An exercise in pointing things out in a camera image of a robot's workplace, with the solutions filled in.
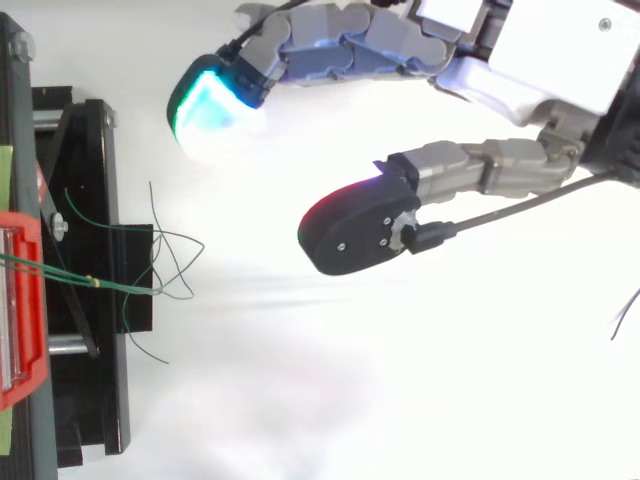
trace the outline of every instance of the cable connector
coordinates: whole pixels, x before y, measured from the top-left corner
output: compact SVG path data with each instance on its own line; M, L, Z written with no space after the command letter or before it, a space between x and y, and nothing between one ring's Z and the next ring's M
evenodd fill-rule
M417 228L406 226L402 230L402 243L413 254L437 248L458 234L453 222L432 222Z
M407 0L371 0L371 5L379 8L391 8L394 5L406 3Z

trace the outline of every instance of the green wire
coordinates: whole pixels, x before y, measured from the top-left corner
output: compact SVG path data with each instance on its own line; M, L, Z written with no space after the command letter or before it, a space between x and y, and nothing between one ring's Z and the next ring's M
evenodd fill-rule
M67 198L67 202L69 203L69 206L71 207L71 209L74 211L74 213L76 215L78 215L78 217L80 217L82 220L84 220L86 223L99 227L99 228L105 228L108 230L125 230L125 231L138 231L138 232L149 232L148 229L144 229L144 228L136 228L136 227L122 227L122 226L118 226L118 225L104 225L98 222L95 222L87 217L85 217L80 210L75 206L75 204L73 203L73 201L71 200L71 197L69 196L69 191L68 189L65 189L65 196ZM158 226L157 230L151 230L154 233L158 233L159 236L153 241L152 245L151 245L151 252L149 254L149 260L150 260L150 265L149 267L142 272L142 274L140 274L140 276L135 280L135 282L133 282L132 287L135 287L143 278L144 276L149 272L149 270L151 270L153 272L153 274L155 275L155 277L158 280L158 283L160 283L160 288L159 289L153 289L153 295L158 295L158 294L163 294L163 295L167 295L168 297L174 299L174 300L191 300L192 298L194 298L195 294L193 292L193 290L191 289L191 287L189 286L189 284L187 283L187 281L184 279L184 272L186 272L195 262L196 260L198 260L198 258L202 255L202 253L204 252L205 249L205 245L204 243L196 240L195 238L189 237L187 235L182 235L179 233L173 233L173 232L166 232L164 230L162 230L162 227L160 225L160 221L158 220L158 215L156 214L156 208L155 208L155 201L153 198L153 187L151 185L151 182L149 182L149 196L151 199L151 211L153 213L153 219L155 224ZM197 245L200 246L200 250L198 251L198 253L193 257L193 259L187 264L186 267L181 268L180 264L178 262L178 259L176 258L175 253L173 252L173 249L171 248L171 244L169 243L169 240L166 238L166 235L171 235L174 237L179 237L179 238L184 238L186 240L190 240L194 243L196 243ZM171 280L169 280L166 284L162 282L162 278L160 277L160 275L158 275L158 272L156 271L156 269L154 268L154 264L156 262L156 260L158 259L158 256L160 255L160 250L162 248L162 242L165 242L167 244L167 248L169 249L169 252L171 253L171 257L173 259L173 262L176 266L176 269L178 270L178 273L171 278ZM158 251L156 252L155 256L153 255L153 245L155 243L158 243ZM189 297L176 297L170 293L167 293L165 291L165 288L170 285L171 283L173 283L175 280L177 279L181 279L183 285L187 288L187 290L189 290L190 296ZM127 320L127 314L126 314L126 309L127 309L127 303L129 301L129 297L130 297L130 293L127 293L127 295L125 296L123 302L122 302L122 323L124 323L125 328L127 329L127 334L129 335L129 339L131 340L131 342L143 353L145 353L146 355L148 355L149 357L153 358L154 360L157 360L160 363L163 363L165 365L169 365L169 362L167 362L166 360L163 360L155 355L153 355L152 353L148 352L147 350L145 350L133 337L133 334L131 332L131 327L129 326L129 322Z
M186 282L185 278L184 278L184 273L196 262L196 260L202 255L202 253L204 252L205 249L205 245L204 243L196 240L195 238L189 237L187 235L182 235L179 233L173 233L173 232L165 232L164 230L162 230L162 227L160 226L160 222L158 221L158 216L156 214L156 210L155 210L155 202L153 199L153 188L151 186L151 182L149 182L149 193L150 193L150 197L151 197L151 210L153 212L153 218L154 221L156 223L156 225L158 226L157 230L151 230L151 232L153 233L159 233L159 236L156 237L151 245L151 251L149 253L149 261L150 261L150 265L147 269L145 269L144 272L142 272L142 274L136 279L136 281L133 283L133 285L122 285L119 283L115 283L115 282L110 282L108 280L100 280L100 279L94 279L92 277L89 276L82 276L76 273L72 273L69 272L67 270L63 270L57 267L53 267L51 265L46 265L44 263L38 263L38 262L33 262L31 260L27 260L24 258L20 258L20 257L15 257L13 255L8 255L8 254L0 254L0 267L2 268L7 268L9 270L13 270L13 271L17 271L17 272L23 272L23 273L27 273L30 275L35 275L38 277L42 277L42 278L46 278L48 280L52 280L55 282L59 282L59 283L65 283L65 284L69 284L69 285L74 285L74 286L78 286L78 287L85 287L85 288L101 288L101 289L110 289L110 290L115 290L115 291L119 291L122 292L125 295L123 303L122 303L122 320L123 323L125 325L125 328L127 329L127 333L129 335L129 338L131 339L131 341L133 342L133 344L140 349L142 352L144 352L146 355L150 356L151 358L164 363L166 365L169 364L169 362L166 362L165 360L162 360L161 358L156 357L155 355L149 353L147 350L145 350L144 348L142 348L142 346L140 346L136 340L133 338L132 332L131 332L131 328L129 326L129 322L127 320L127 316L126 316L126 308L127 308L127 303L129 301L129 297L131 295L150 295L150 296L157 296L157 295L166 295L174 300L191 300L192 298L194 298L195 294L193 292L193 290L191 289L191 287L189 286L189 284ZM95 222L87 217L85 217L79 210L78 208L74 205L74 203L72 202L71 198L69 197L69 192L67 189L65 189L65 196L67 198L67 201L69 202L69 205L71 206L72 210L75 212L76 215L78 215L78 217L80 217L83 221L85 221L86 223L99 227L99 228L105 228L105 229L109 229L109 230L123 230L123 231L129 231L129 232L149 232L149 229L145 229L145 228L136 228L136 227L125 227L125 226L118 226L118 225L103 225L101 223ZM186 267L181 268L180 264L178 262L178 259L176 258L176 255L173 251L173 249L171 248L171 244L169 243L169 240L166 238L167 235L171 235L174 237L179 237L179 238L184 238L186 240L190 240L194 243L196 243L197 245L200 246L200 250L198 251L198 253L193 257L193 259L187 264ZM171 254L171 257L173 259L173 262L176 266L176 269L178 270L178 273L171 278L171 280L169 280L167 283L164 283L162 281L162 278L160 277L160 275L158 274L158 272L156 271L154 265L156 260L158 259L159 255L160 255L160 251L162 249L162 243L165 242L167 244L167 248L169 249L169 252ZM158 243L158 251L155 253L153 252L153 247L154 245ZM144 278L144 276L149 272L152 271L155 278L158 280L158 283L160 284L159 288L144 288L144 287L138 287L137 284ZM175 295L172 295L168 292L165 291L166 287L168 285L170 285L171 283L173 283L175 280L180 279L182 280L183 285L186 287L186 289L189 291L190 296L188 297L177 297Z
M151 188L151 183L149 183L149 190L151 191L151 198L153 199L153 189ZM69 196L68 189L65 188L64 194L67 197L67 202L69 202L69 206L71 206L71 209L74 211L74 213L76 215L78 215L78 217L80 217L82 220L84 220L85 222L87 222L90 225L93 225L93 226L99 227L99 228L106 228L106 229L109 229L109 230L125 230L125 231L129 231L129 232L149 232L148 229L144 229L144 228L123 227L123 226L120 226L120 225L104 225L102 223L94 222L93 220L91 220L91 219L85 217L84 215L82 215L82 213L78 210L78 208L75 206L75 204L71 200L71 197ZM186 272L189 268L191 268L191 266L198 260L198 258L200 258L200 256L204 252L205 245L204 245L204 243L200 242L199 240L196 240L195 238L189 237L187 235L182 235L180 233L165 232L165 231L162 231L162 230L159 230L159 229L158 230L151 230L151 231L153 233L159 233L162 236L171 235L173 237L184 238L184 239L189 240L189 241L191 241L191 242L193 242L193 243L195 243L195 244L200 246L200 250L198 251L198 253L193 257L193 259L187 264L186 267L184 267L183 269L179 270L178 273L164 285L166 287L166 286L171 285L178 278L182 277L184 272Z

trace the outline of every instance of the metal rod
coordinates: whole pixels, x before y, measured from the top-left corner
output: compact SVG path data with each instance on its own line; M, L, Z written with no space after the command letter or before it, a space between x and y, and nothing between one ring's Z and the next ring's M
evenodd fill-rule
M82 335L51 335L49 337L49 355L78 355L88 351Z
M5 253L5 232L0 229L0 253ZM0 385L2 391L11 388L11 334L17 335L18 332L11 332L11 314L9 313L9 292L7 291L7 280L9 276L5 273L4 268L0 269Z
M62 110L36 110L33 112L33 128L36 132L51 132L58 128Z

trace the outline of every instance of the green tape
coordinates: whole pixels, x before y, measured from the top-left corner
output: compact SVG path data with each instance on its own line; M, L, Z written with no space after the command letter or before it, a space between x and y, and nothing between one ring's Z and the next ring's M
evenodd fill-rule
M9 210L13 147L0 146L0 212Z
M11 453L11 428L13 425L13 408L0 412L0 457Z
M11 198L11 163L13 147L0 146L0 212L9 210ZM13 427L13 409L0 412L0 457L11 452L11 429Z

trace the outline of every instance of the thin wire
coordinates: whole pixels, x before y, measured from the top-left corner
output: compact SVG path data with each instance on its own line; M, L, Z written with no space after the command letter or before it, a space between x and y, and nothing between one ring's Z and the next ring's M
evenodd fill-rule
M583 180L578 180L577 182L571 183L569 185L566 185L552 192L544 193L531 200L520 202L511 207L503 208L502 210L497 210L495 212L487 213L485 215L480 215L479 217L471 218L469 220L465 220L463 222L457 223L456 232L460 233L465 230L470 230L472 228L480 227L488 223L502 220L503 218L507 218L512 215L516 215L518 213L531 210L532 208L539 207L541 205L544 205L545 203L552 202L554 200L562 198L566 195L569 195L570 193L576 192L583 188L591 187L593 185L597 185L598 183L606 182L607 180L613 180L613 177L609 174L602 174L602 175L593 175L592 177L585 178Z
M94 279L89 276L82 276L75 273L67 272L51 265L44 263L33 262L21 257L15 257L8 254L0 254L1 265L9 268L10 270L28 273L31 275L42 276L44 278L51 278L53 280L69 283L72 285L78 285L87 288L104 288L117 290L124 293L130 293L132 295L158 295L161 292L155 292L153 289L143 287L132 287L130 285L122 285L119 283L110 282L107 280ZM31 268L20 268L17 265L26 265Z
M160 282L160 285L162 285L162 279L160 278L160 275L158 275L158 273L156 272L156 269L153 267L153 264L155 263L155 261L158 259L158 256L160 256L160 250L162 249L162 241L163 239L166 241L164 236L159 236L158 238L156 238L153 243L151 244L151 263L149 264L149 268L147 268L144 272L142 272L142 274L136 279L135 282L133 282L133 285L137 285L138 282L140 282L140 280L142 280L144 278L144 276L149 272L149 270L153 270L153 272L155 273L156 277L158 278L158 281ZM153 245L156 242L160 242L158 245L158 251L156 252L156 255L153 256ZM148 350L146 350L142 345L140 345L135 338L133 338L133 333L131 332L131 327L129 326L129 321L127 320L127 303L129 302L129 297L130 295L127 294L124 297L124 300L122 301L122 323L124 323L124 327L127 329L127 335L129 336L129 340L131 340L131 343L133 343L138 350L140 350L142 353L144 353L145 355L153 358L154 360L163 363L165 365L169 365L169 362L167 362L166 360L161 359L160 357L155 356L153 353L149 352Z
M622 322L624 322L624 319L626 318L627 314L629 313L629 310L631 310L631 307L636 302L638 297L640 297L640 289L638 289L638 291L633 295L633 297L631 297L631 300L629 300L629 302L627 302L625 307L622 309L622 312L620 312L620 319L618 320L618 324L616 325L616 329L613 332L613 336L611 337L611 341L612 342L618 336L618 331L620 330L620 327L622 326Z
M200 246L200 250L198 251L198 253L193 257L193 259L187 264L186 267L184 267L183 269L179 270L178 273L164 285L165 287L171 285L175 280L180 278L180 276L182 274L184 274L184 272L186 272L198 260L198 258L200 258L200 256L204 252L204 249L205 249L204 243L202 243L199 240L196 240L193 237L189 237L188 235L183 235L181 233L165 232L165 231L161 231L161 230L149 230L149 229L145 229L145 228L136 228L136 227L124 227L124 226L120 226L120 225L104 225L102 223L94 222L93 220L85 217L80 212L80 210L78 210L78 208L75 206L75 204L71 200L71 197L69 196L69 191L66 188L65 188L64 194L65 194L65 196L67 198L67 202L69 203L69 206L71 206L71 209L75 212L75 214L78 215L78 217L80 217L85 222L87 222L87 223L89 223L89 224L91 224L91 225L93 225L95 227L106 228L106 229L109 229L109 230L124 230L124 231L130 231L130 232L147 232L148 233L149 231L151 231L153 233L160 233L160 234L164 234L164 235L171 235L173 237L184 238L186 240L190 240L193 243L199 245ZM156 293L154 293L154 294L155 295L159 295L159 294L162 294L162 293L163 293L162 291L156 291Z
M190 297L176 297L176 296L171 295L171 294L166 293L166 292L164 292L164 294L169 296L169 297L171 297L171 298L173 298L174 300L191 300L196 295L195 295L195 293L193 293L193 290L191 289L191 287L189 286L187 281L184 279L184 276L182 275L183 272L182 272L182 270L180 268L180 264L178 263L178 259L176 258L175 253L173 253L173 248L171 248L171 244L169 243L169 241L165 237L164 232L162 231L162 227L160 226L160 220L158 220L158 215L156 214L156 205L155 205L155 202L153 201L153 188L151 187L151 182L149 182L149 196L151 197L151 212L153 214L153 220L156 223L156 225L158 226L158 230L160 232L162 232L162 233L160 233L160 237L159 237L160 238L160 245L162 245L162 241L163 240L167 244L167 248L169 249L169 252L171 253L171 258L173 258L173 263L175 264L176 269L178 270L178 275L180 277L180 280L182 280L182 284L185 286L185 288L187 290L189 290ZM153 267L154 263L155 263L155 259L151 262L151 266L152 267ZM160 276L157 273L156 273L156 277L158 278L159 281L161 281L160 280Z
M71 206L72 210L76 213L76 215L78 215L82 220L84 220L85 222L89 223L90 225L94 225L96 227L99 228L105 228L105 229L109 229L109 230L125 230L125 231L143 231L143 232L149 232L148 229L143 229L143 228L136 228L136 227L122 227L122 226L117 226L117 225L103 225L101 223L95 222L93 220L90 220L89 218L85 217L84 215L82 215L82 213L78 210L78 208L75 206L75 204L73 203L73 201L71 200L71 197L69 196L69 192L67 189L65 189L65 196L67 197L67 202L69 203L69 205ZM158 215L156 213L156 207L155 207L155 200L153 197L153 186L151 185L151 182L149 182L149 196L151 199L151 211L153 213L153 219L155 221L155 224L157 225L157 230L152 230L152 232L154 233L158 233L159 236L153 241L152 245L151 245L151 251L149 253L149 257L150 257L150 264L149 267L142 272L142 274L135 280L135 282L133 282L132 287L135 287L143 278L144 276L149 272L149 270L151 270L153 272L153 274L155 275L155 277L157 278L158 282L160 283L160 288L159 289L154 289L154 292L157 292L156 294L163 294L163 295L167 295L170 298L173 298L174 300L191 300L192 298L195 297L195 294L193 292L193 290L191 289L191 287L189 286L189 284L187 283L187 281L184 278L184 272L186 272L194 263L195 261L200 257L200 255L202 255L202 252L204 251L205 245L204 243L196 240L195 238L189 237L187 235L182 235L182 234L178 234L178 233L173 233L173 232L165 232L164 230L162 230L162 226L160 225L160 222L158 220ZM191 262L189 262L187 264L187 266L185 268L181 268L180 267L180 263L178 262L178 259L173 251L173 248L171 248L171 244L169 243L169 240L166 238L166 235L173 235L179 238L185 238L187 240L191 240L192 242L198 244L200 246L200 250L199 252L194 256L194 258L191 260ZM171 253L171 257L173 258L174 264L176 266L176 269L178 270L178 273L171 279L169 280L167 283L163 283L162 278L160 277L160 275L158 274L158 272L155 269L155 262L158 259L158 256L160 255L160 250L162 248L162 242L165 242L167 244L167 248L169 249L169 252ZM158 243L158 251L156 252L155 256L153 253L153 246L155 243ZM190 296L189 297L177 297L175 295L172 295L168 292L165 291L166 287L168 285L170 285L171 283L173 283L176 279L180 278L182 280L182 283L184 284L184 286L187 288L187 290L189 290ZM152 354L151 352L147 351L145 348L143 348L137 341L136 339L133 337L133 334L131 332L131 327L129 326L129 322L127 320L127 314L126 314L126 308L127 308L127 304L129 302L129 297L130 294L127 293L127 295L125 296L123 302L122 302L122 321L124 323L125 328L127 329L127 334L129 336L129 339L131 340L131 342L143 353L145 353L146 355L148 355L149 357L153 358L154 360L157 360L160 363L163 363L165 365L169 365L169 362L167 362L166 360L163 360L159 357L157 357L156 355Z

